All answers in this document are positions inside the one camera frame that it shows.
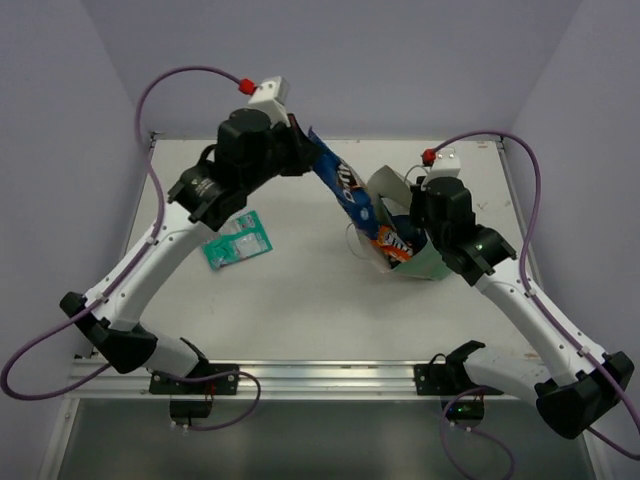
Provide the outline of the green printed paper bag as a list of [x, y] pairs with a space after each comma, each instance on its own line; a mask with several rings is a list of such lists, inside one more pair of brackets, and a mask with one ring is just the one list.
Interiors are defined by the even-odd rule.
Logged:
[[385, 165], [366, 184], [379, 230], [369, 238], [357, 228], [361, 257], [371, 261], [382, 273], [421, 280], [440, 281], [450, 274], [423, 229], [410, 219], [410, 184], [401, 174]]

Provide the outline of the blue cookie snack packet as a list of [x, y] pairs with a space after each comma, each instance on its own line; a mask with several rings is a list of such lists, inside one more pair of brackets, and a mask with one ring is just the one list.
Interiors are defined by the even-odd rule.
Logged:
[[314, 173], [331, 190], [354, 226], [369, 240], [376, 240], [381, 223], [375, 214], [365, 183], [312, 128], [308, 130], [308, 137], [321, 150], [320, 157], [313, 166]]

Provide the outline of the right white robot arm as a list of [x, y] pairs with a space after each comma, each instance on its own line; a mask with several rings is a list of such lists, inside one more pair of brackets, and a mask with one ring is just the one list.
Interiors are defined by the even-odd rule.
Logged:
[[541, 365], [505, 361], [481, 342], [447, 358], [451, 389], [487, 386], [533, 405], [558, 435], [574, 439], [621, 400], [635, 367], [582, 333], [527, 275], [515, 249], [476, 221], [470, 191], [455, 177], [418, 178], [410, 218], [425, 229], [445, 265], [497, 306], [538, 354]]

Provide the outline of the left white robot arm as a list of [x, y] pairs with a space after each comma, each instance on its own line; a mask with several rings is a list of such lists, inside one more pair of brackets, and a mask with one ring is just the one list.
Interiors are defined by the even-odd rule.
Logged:
[[119, 373], [145, 368], [172, 378], [185, 392], [201, 390], [207, 359], [184, 338], [166, 337], [140, 322], [146, 306], [176, 268], [248, 197], [277, 176], [311, 171], [321, 149], [295, 116], [273, 121], [256, 109], [232, 112], [217, 140], [169, 189], [162, 219], [152, 223], [107, 278], [85, 293], [67, 293], [61, 310]]

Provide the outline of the green mint snack packet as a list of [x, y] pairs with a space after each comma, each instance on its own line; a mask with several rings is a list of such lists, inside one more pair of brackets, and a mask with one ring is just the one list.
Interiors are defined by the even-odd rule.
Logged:
[[258, 213], [251, 210], [227, 221], [201, 249], [210, 268], [218, 270], [268, 253], [273, 247]]

